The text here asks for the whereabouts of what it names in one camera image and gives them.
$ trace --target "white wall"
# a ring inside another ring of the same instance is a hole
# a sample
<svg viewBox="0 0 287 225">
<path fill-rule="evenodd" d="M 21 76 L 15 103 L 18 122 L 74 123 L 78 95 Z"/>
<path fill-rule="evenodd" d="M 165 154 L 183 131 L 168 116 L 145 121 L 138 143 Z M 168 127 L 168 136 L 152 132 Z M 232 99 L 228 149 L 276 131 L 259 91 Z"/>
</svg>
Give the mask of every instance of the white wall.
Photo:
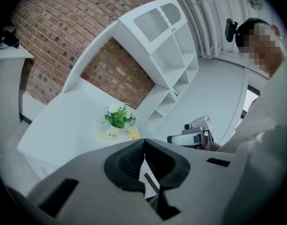
<svg viewBox="0 0 287 225">
<path fill-rule="evenodd" d="M 31 121 L 34 121 L 46 106 L 23 90 L 20 90 L 18 100 L 19 112 Z"/>
<path fill-rule="evenodd" d="M 226 142 L 242 113 L 248 83 L 244 70 L 230 62 L 200 58 L 199 72 L 156 133 L 166 140 L 180 134 L 184 124 L 208 114 L 215 142 Z"/>
</svg>

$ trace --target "white ceiling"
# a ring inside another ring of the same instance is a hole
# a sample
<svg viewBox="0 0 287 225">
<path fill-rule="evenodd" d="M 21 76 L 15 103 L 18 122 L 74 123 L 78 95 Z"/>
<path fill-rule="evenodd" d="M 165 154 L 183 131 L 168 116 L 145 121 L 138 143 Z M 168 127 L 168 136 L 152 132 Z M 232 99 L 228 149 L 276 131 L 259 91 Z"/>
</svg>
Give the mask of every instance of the white ceiling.
<svg viewBox="0 0 287 225">
<path fill-rule="evenodd" d="M 260 0 L 262 8 L 254 9 L 248 0 L 177 0 L 185 13 L 196 49 L 202 57 L 227 60 L 267 77 L 255 67 L 249 66 L 238 53 L 235 41 L 225 38 L 226 19 L 231 18 L 241 25 L 250 17 L 257 17 L 275 24 L 281 33 L 287 51 L 287 30 L 278 14 L 267 0 Z"/>
</svg>

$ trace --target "person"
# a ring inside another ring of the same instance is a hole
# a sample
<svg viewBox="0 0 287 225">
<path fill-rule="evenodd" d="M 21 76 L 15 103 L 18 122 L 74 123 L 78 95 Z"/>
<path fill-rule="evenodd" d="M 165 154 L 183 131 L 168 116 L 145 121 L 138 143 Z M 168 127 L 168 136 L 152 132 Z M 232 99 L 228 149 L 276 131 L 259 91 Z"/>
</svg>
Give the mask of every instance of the person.
<svg viewBox="0 0 287 225">
<path fill-rule="evenodd" d="M 259 69 L 267 73 L 270 79 L 286 58 L 279 29 L 258 18 L 249 18 L 236 30 L 235 42 L 244 57 L 248 58 L 251 64 L 259 65 Z M 259 133 L 259 129 L 267 130 L 274 127 L 274 122 L 264 107 L 260 111 L 258 106 L 257 111 L 253 111 L 255 115 L 252 116 L 251 108 L 255 102 L 255 100 L 252 102 L 246 117 L 231 139 L 223 146 L 214 142 L 210 150 L 235 153 L 237 146 L 253 139 Z M 258 116 L 258 124 L 255 126 L 258 128 L 255 129 L 255 133 L 249 132 L 249 136 L 245 136 L 246 127 L 249 127 L 249 124 L 253 127 L 253 119 L 256 119 L 256 116 Z M 204 138 L 203 146 L 207 146 L 207 143 L 208 140 Z"/>
</svg>

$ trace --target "blue flower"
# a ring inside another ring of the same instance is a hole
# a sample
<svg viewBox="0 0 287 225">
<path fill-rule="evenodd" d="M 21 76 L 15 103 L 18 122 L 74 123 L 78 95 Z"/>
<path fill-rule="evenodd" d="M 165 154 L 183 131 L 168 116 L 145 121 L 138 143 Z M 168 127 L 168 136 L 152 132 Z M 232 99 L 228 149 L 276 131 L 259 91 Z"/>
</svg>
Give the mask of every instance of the blue flower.
<svg viewBox="0 0 287 225">
<path fill-rule="evenodd" d="M 109 115 L 110 114 L 109 109 L 108 109 L 107 106 L 103 107 L 103 114 L 104 115 Z"/>
<path fill-rule="evenodd" d="M 108 110 L 109 110 L 110 113 L 115 113 L 115 112 L 118 111 L 118 109 L 119 109 L 119 107 L 118 107 L 117 105 L 111 105 L 111 106 L 109 106 L 109 108 L 108 108 Z"/>
<path fill-rule="evenodd" d="M 132 123 L 133 127 L 136 127 L 136 125 L 138 124 L 139 117 L 136 116 L 135 119 L 136 120 Z"/>
<path fill-rule="evenodd" d="M 132 116 L 131 112 L 126 112 L 126 119 L 129 119 Z"/>
<path fill-rule="evenodd" d="M 108 130 L 110 128 L 110 122 L 108 122 L 107 120 L 103 120 L 101 122 L 101 126 L 104 130 Z"/>
<path fill-rule="evenodd" d="M 129 123 L 126 122 L 126 123 L 124 124 L 124 130 L 125 130 L 125 131 L 128 131 L 129 128 L 130 128 L 130 125 L 129 125 Z"/>
</svg>

